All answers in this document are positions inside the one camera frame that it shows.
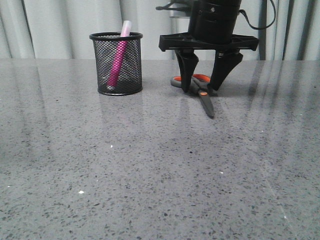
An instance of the pen holder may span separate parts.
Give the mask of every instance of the pen holder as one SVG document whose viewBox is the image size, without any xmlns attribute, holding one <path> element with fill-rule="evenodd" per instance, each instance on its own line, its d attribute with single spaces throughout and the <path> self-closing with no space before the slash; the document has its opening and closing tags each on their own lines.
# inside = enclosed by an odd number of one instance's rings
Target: pen holder
<svg viewBox="0 0 320 240">
<path fill-rule="evenodd" d="M 98 92 L 123 96 L 142 90 L 141 33 L 100 32 L 89 36 L 93 40 Z"/>
</svg>

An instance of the mesh cup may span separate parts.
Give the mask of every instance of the mesh cup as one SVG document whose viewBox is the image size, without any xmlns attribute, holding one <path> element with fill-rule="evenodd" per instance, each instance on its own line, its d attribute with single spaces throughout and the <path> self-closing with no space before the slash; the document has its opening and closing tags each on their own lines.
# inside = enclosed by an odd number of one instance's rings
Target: mesh cup
<svg viewBox="0 0 320 240">
<path fill-rule="evenodd" d="M 93 40 L 98 92 L 123 96 L 142 90 L 141 33 L 99 32 L 89 36 Z"/>
</svg>

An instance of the scissor blade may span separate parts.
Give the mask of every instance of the scissor blade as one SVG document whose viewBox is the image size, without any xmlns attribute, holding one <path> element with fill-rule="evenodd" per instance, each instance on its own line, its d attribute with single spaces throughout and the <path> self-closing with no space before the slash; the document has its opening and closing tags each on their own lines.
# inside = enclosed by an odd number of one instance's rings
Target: scissor blade
<svg viewBox="0 0 320 240">
<path fill-rule="evenodd" d="M 206 94 L 204 94 L 202 90 L 199 90 L 198 94 L 200 96 L 200 101 L 205 110 L 205 113 L 208 115 L 209 118 L 213 119 L 215 116 L 215 111 L 214 111 L 214 106 L 212 105 L 209 94 L 207 92 Z"/>
</svg>

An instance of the countertop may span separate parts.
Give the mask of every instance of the countertop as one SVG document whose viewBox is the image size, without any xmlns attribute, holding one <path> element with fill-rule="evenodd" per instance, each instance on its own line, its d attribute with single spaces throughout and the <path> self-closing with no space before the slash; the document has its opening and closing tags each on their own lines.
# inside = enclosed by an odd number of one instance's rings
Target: countertop
<svg viewBox="0 0 320 240">
<path fill-rule="evenodd" d="M 320 61 L 241 62 L 214 119 L 178 74 L 107 96 L 94 60 L 0 59 L 0 239 L 320 239 Z"/>
</svg>

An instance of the black cable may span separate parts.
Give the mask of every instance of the black cable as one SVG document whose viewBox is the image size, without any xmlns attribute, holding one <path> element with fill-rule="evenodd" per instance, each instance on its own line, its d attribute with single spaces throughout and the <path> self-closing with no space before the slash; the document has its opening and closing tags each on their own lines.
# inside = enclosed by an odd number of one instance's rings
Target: black cable
<svg viewBox="0 0 320 240">
<path fill-rule="evenodd" d="M 255 29 L 255 30 L 264 30 L 264 29 L 267 29 L 267 28 L 269 28 L 272 24 L 274 24 L 274 22 L 275 22 L 275 20 L 276 20 L 276 15 L 277 15 L 277 13 L 276 13 L 276 6 L 275 6 L 274 1 L 273 1 L 273 0 L 270 0 L 270 2 L 271 2 L 272 7 L 273 7 L 274 18 L 273 18 L 273 21 L 272 21 L 269 25 L 267 25 L 267 26 L 264 26 L 264 27 L 252 26 L 252 25 L 250 24 L 250 22 L 249 22 L 249 18 L 248 18 L 248 16 L 247 16 L 246 11 L 243 10 L 243 9 L 240 9 L 240 10 L 239 10 L 239 13 L 241 13 L 241 14 L 244 16 L 245 20 L 247 21 L 247 23 L 249 24 L 249 26 L 250 26 L 252 29 Z"/>
</svg>

